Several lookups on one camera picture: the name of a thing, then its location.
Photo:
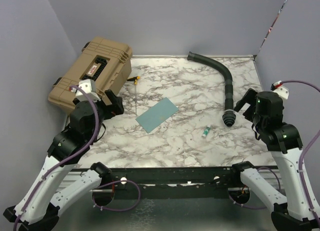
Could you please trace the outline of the teal paper envelope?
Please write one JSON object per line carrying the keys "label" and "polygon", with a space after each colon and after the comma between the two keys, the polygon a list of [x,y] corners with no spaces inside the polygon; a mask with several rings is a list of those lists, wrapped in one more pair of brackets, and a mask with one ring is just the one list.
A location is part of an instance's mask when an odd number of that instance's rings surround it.
{"label": "teal paper envelope", "polygon": [[167,97],[156,103],[135,120],[149,134],[178,111]]}

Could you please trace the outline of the green white glue stick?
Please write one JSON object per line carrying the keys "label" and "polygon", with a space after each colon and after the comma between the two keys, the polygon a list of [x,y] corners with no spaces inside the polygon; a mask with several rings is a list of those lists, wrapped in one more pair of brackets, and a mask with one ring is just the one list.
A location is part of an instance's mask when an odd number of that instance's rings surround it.
{"label": "green white glue stick", "polygon": [[206,126],[204,131],[203,131],[203,133],[202,133],[202,137],[206,138],[210,130],[211,130],[211,127],[210,126]]}

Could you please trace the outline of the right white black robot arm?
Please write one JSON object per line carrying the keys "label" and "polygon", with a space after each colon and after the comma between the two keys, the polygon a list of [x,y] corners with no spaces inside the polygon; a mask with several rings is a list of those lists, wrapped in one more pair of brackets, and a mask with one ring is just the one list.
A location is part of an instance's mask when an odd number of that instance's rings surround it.
{"label": "right white black robot arm", "polygon": [[281,194],[269,184],[250,162],[232,165],[229,180],[236,186],[245,185],[270,212],[278,231],[318,231],[320,205],[311,188],[304,169],[303,144],[298,129],[283,122],[283,99],[288,92],[249,89],[234,107],[252,123],[255,138],[266,144],[280,173],[285,193]]}

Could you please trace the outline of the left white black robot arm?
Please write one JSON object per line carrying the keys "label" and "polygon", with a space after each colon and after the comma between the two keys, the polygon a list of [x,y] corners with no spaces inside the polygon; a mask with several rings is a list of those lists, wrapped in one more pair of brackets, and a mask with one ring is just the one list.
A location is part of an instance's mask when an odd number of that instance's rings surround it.
{"label": "left white black robot arm", "polygon": [[124,113],[123,99],[110,89],[105,94],[111,101],[109,105],[93,101],[89,95],[85,95],[84,101],[74,99],[70,123],[53,138],[36,180],[25,197],[3,213],[14,224],[15,231],[52,230],[62,214],[89,190],[106,188],[112,181],[112,171],[96,162],[72,184],[58,190],[66,175],[98,140],[103,122]]}

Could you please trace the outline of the tan plastic tool case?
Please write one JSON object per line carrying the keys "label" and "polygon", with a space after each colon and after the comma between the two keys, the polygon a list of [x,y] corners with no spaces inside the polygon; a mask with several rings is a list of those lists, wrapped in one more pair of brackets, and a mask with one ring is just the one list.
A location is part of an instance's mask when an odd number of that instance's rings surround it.
{"label": "tan plastic tool case", "polygon": [[110,105],[105,91],[118,95],[132,72],[132,56],[133,50],[128,44],[96,36],[82,48],[66,74],[53,84],[48,101],[70,114],[75,109],[73,100],[76,97],[70,86],[90,79],[95,82],[97,95]]}

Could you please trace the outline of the yellow handled thin screwdriver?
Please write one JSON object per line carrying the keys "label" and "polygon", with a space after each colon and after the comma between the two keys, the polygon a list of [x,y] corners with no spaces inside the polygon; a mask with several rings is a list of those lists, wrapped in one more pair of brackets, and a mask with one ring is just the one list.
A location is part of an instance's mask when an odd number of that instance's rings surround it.
{"label": "yellow handled thin screwdriver", "polygon": [[140,76],[134,76],[127,79],[128,82],[134,83],[134,107],[135,107],[135,115],[137,116],[137,84]]}

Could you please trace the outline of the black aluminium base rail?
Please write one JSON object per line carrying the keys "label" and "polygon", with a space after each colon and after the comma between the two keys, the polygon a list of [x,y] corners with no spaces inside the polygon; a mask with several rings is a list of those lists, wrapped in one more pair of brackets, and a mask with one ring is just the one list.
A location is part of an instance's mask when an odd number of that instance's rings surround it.
{"label": "black aluminium base rail", "polygon": [[300,203],[304,194],[295,163],[278,167],[285,194],[278,192],[248,161],[231,167],[112,169],[97,162],[60,189],[72,169],[71,165],[54,171],[43,168],[34,183],[34,197],[46,206],[63,209],[91,193],[95,206],[108,209],[114,200],[226,199],[229,189],[248,187],[271,209],[274,204]]}

